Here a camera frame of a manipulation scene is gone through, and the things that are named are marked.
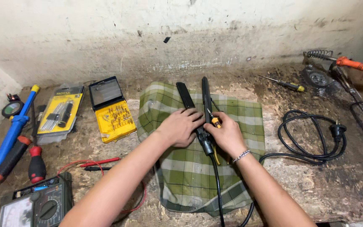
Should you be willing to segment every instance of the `blue desoldering pump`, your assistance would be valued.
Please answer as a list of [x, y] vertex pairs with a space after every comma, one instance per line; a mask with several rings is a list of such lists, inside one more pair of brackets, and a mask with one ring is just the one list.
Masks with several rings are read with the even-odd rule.
[[7, 135], [5, 136], [4, 141], [2, 142], [0, 147], [0, 164], [4, 161], [8, 152], [11, 150], [17, 137], [21, 133], [23, 126], [29, 121], [29, 117], [26, 115], [28, 113], [30, 105], [32, 104], [39, 90], [40, 90], [39, 86], [33, 85], [28, 100], [24, 104], [20, 114], [12, 118], [12, 125], [9, 128]]

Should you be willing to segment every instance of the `forearm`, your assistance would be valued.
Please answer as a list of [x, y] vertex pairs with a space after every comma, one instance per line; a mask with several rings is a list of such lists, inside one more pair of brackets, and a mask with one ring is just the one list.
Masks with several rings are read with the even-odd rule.
[[253, 155], [244, 156], [236, 164], [270, 226], [316, 226]]
[[156, 132], [129, 153], [65, 216], [61, 226], [110, 226], [170, 144]]

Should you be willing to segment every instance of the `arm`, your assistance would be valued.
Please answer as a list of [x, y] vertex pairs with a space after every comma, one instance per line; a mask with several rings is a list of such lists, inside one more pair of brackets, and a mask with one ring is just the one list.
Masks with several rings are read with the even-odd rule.
[[[238, 123], [223, 112], [214, 112], [222, 120], [221, 128], [205, 124], [204, 128], [214, 136], [217, 144], [232, 159], [247, 150]], [[254, 194], [267, 223], [273, 227], [315, 227], [315, 223], [294, 199], [275, 181], [252, 154], [236, 162], [243, 178]]]
[[205, 122], [195, 109], [171, 114], [147, 139], [129, 153], [65, 215], [61, 227], [110, 226], [132, 193], [170, 146], [187, 147], [193, 130]]

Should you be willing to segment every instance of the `workbench surface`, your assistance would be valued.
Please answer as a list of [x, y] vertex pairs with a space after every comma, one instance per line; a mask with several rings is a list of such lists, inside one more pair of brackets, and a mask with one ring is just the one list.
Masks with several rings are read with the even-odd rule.
[[[234, 96], [239, 99], [257, 101], [263, 105], [266, 152], [285, 152], [288, 150], [277, 137], [277, 129], [285, 112], [293, 109], [311, 114], [320, 114], [338, 120], [347, 126], [347, 149], [343, 156], [322, 166], [298, 162], [288, 158], [269, 158], [264, 167], [287, 190], [287, 192], [305, 209], [315, 222], [338, 221], [353, 223], [363, 220], [363, 133], [356, 125], [349, 105], [352, 99], [342, 88], [325, 91], [324, 94], [305, 83], [299, 71], [303, 65], [286, 65], [279, 68], [261, 70], [221, 68], [203, 72], [183, 72], [179, 75], [152, 74], [138, 79], [124, 79], [118, 76], [120, 87], [128, 101], [135, 121], [138, 118], [139, 92], [152, 81], [175, 84], [186, 83], [189, 89], [201, 90], [201, 78], [209, 80], [211, 93]], [[256, 76], [269, 75], [290, 82], [301, 83], [306, 92], [298, 93], [278, 86], [270, 80]], [[53, 87], [42, 88], [36, 98], [36, 106], [47, 104]], [[23, 89], [20, 97], [25, 99], [30, 88]], [[76, 129], [60, 143], [43, 145], [42, 157], [47, 167], [47, 177], [53, 177], [65, 164], [75, 160], [104, 160], [112, 157], [125, 157], [139, 140], [137, 133], [119, 140], [117, 143], [104, 144], [101, 141], [98, 123], [91, 108], [89, 92], [85, 92], [78, 113]], [[0, 143], [10, 123], [4, 120], [0, 126]], [[321, 123], [328, 149], [332, 148], [329, 124]], [[288, 127], [291, 134], [303, 147], [312, 153], [321, 150], [320, 139], [315, 134], [309, 120], [293, 122]], [[31, 126], [26, 126], [24, 135], [30, 136]], [[28, 152], [19, 161], [7, 180], [0, 186], [0, 198], [10, 191], [31, 185], [28, 179], [30, 155]], [[101, 178], [101, 173], [86, 172], [82, 168], [69, 168], [73, 178], [74, 202], [79, 201], [88, 190]], [[148, 196], [144, 205], [114, 226], [219, 226], [219, 217], [212, 218], [206, 213], [176, 213], [163, 208], [158, 199], [157, 182], [151, 170], [144, 178], [147, 183]], [[129, 206], [141, 196], [138, 188]], [[255, 211], [247, 226], [262, 226], [264, 218]], [[225, 215], [227, 226], [236, 226], [246, 217], [248, 207], [235, 210]]]

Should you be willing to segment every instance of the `green plaid cloth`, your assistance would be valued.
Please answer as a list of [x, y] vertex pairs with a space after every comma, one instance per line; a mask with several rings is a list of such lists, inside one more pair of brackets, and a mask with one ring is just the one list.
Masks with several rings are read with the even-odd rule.
[[[202, 94], [189, 91], [196, 108], [204, 110]], [[265, 153], [261, 104], [224, 95], [211, 95], [217, 106], [239, 123], [249, 149], [259, 159]], [[176, 86], [153, 82], [141, 92], [138, 137], [142, 142], [177, 109], [184, 108]], [[227, 155], [218, 151], [219, 180], [224, 213], [252, 202], [236, 166], [227, 165]], [[161, 204], [175, 212], [207, 212], [219, 215], [214, 169], [195, 139], [187, 148], [169, 148], [155, 165]]]

